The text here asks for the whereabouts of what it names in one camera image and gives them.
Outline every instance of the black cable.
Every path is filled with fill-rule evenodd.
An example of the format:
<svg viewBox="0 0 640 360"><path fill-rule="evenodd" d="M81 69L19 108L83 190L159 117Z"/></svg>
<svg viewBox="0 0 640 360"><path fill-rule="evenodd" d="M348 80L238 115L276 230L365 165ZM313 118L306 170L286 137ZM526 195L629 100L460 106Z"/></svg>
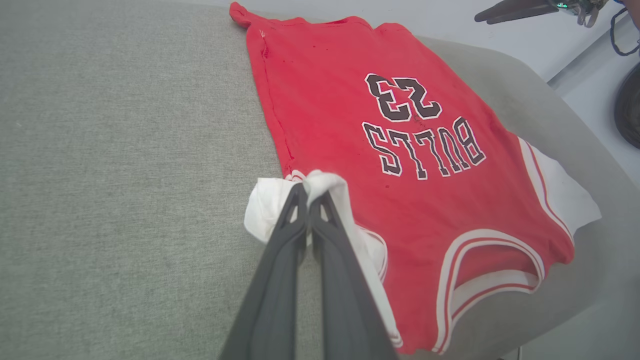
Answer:
<svg viewBox="0 0 640 360"><path fill-rule="evenodd" d="M620 56L629 56L633 53L635 53L636 51L638 51L638 49L640 49L640 42L638 44L638 46L636 46L633 50L629 51L628 53L623 53L622 51L620 51L620 48L616 45L616 37L614 36L614 28L616 27L616 18L620 15L622 15L623 13L625 13L625 11L627 10L627 8L624 8L620 11L618 11L618 13L616 15L613 15L613 17L611 18L611 30L609 30L609 34L611 36L611 45L613 46L613 49L616 51L616 54L620 55Z"/></svg>

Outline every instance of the black object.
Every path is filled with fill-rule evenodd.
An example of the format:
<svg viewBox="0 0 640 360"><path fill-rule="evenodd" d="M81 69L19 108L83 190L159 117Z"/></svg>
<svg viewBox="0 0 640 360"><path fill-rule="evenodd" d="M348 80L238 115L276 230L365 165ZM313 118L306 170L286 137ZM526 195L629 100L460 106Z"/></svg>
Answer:
<svg viewBox="0 0 640 360"><path fill-rule="evenodd" d="M613 118L622 137L640 149L640 64L622 82Z"/></svg>
<svg viewBox="0 0 640 360"><path fill-rule="evenodd" d="M622 15L623 13L625 13L626 10L627 8L624 8L618 11L616 15L613 15L613 17L611 18L611 29L609 30L609 36L611 37L611 45L613 46L613 50L616 52L616 54L620 56L629 56L635 53L636 51L638 51L638 49L640 49L640 40L638 40L638 46L636 46L633 50L629 51L628 53L623 53L622 51L620 51L620 48L616 45L616 37L614 34L615 28L616 28L616 18Z"/></svg>
<svg viewBox="0 0 640 360"><path fill-rule="evenodd" d="M556 13L558 8L549 0L503 0L493 7L479 12L475 20L487 24L524 19L526 17Z"/></svg>
<svg viewBox="0 0 640 360"><path fill-rule="evenodd" d="M315 200L307 213L307 193L296 184L220 360L294 359L296 281L308 232L322 268L324 358L397 359L331 195Z"/></svg>

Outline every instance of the red fabric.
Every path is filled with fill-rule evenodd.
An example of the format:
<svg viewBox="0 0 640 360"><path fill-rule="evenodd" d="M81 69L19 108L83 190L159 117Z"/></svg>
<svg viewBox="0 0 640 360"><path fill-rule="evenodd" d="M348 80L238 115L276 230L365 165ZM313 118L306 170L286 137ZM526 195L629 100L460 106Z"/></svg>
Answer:
<svg viewBox="0 0 640 360"><path fill-rule="evenodd" d="M267 20L237 3L230 14L248 28L253 76L283 174L320 169L342 176L349 184L355 220L385 239L389 257L384 286L404 340L401 352L434 348L443 257L461 234L494 229L514 236L540 255L546 270L556 261L571 261L571 241L542 210L517 136L406 28L382 24L373 29L358 17L325 24ZM391 110L407 105L412 113L408 121L383 116L365 81L368 74L388 81L380 92L394 94ZM437 102L439 116L418 116L412 90L401 90L393 80L397 77L415 78L424 86L420 104ZM413 134L432 129L437 137L443 127L455 137L452 127L459 117L467 120L485 159L473 164L456 139L469 168L454 173L438 141L436 149L449 172L445 177L429 142L420 146ZM364 122L384 130L387 141L375 141L397 155L402 174L382 171L381 156L393 159L372 147ZM403 142L391 143L389 129L409 134L427 179L418 178ZM470 250L454 283L505 269L536 273L522 251L492 245Z"/></svg>

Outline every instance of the gray upholstery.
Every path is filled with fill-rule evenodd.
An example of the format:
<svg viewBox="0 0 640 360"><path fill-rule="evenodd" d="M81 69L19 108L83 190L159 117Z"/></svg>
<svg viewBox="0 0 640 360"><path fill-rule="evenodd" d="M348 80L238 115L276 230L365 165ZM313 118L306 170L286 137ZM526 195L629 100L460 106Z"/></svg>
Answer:
<svg viewBox="0 0 640 360"><path fill-rule="evenodd" d="M243 228L280 176L244 29L226 8L144 0L0 4L0 358L212 359L263 246ZM637 279L640 194L525 65L425 39L505 126L559 160L604 219L532 296L465 315L444 359L495 359ZM317 264L298 357L320 359ZM436 359L419 352L414 359Z"/></svg>

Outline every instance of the bulls jersey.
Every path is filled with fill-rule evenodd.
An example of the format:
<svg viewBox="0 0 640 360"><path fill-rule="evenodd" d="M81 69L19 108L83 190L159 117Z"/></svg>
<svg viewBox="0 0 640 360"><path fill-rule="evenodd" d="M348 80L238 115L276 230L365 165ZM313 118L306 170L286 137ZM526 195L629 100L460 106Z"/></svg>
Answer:
<svg viewBox="0 0 640 360"><path fill-rule="evenodd" d="M388 247L384 289L400 351L443 352L456 321L501 291L533 292L600 218L562 167L406 28L358 17L267 20L237 3L285 176L349 185L356 223Z"/></svg>

